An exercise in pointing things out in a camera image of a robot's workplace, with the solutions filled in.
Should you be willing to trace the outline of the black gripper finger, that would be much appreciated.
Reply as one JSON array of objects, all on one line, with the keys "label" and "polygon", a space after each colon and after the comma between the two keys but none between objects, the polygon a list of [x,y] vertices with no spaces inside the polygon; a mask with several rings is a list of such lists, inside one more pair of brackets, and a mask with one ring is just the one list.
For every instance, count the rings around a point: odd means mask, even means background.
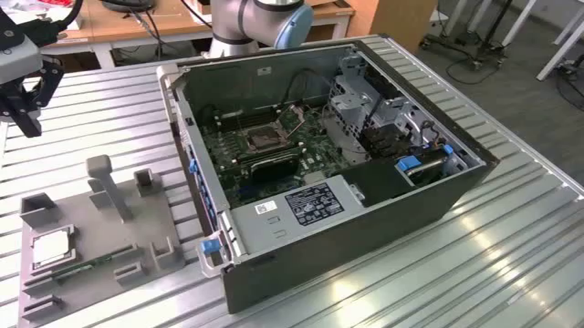
[{"label": "black gripper finger", "polygon": [[33,112],[48,105],[62,75],[61,60],[42,57],[40,79],[32,90],[24,88],[24,77],[1,84],[1,121],[13,122],[25,137],[41,135],[38,116]]}]

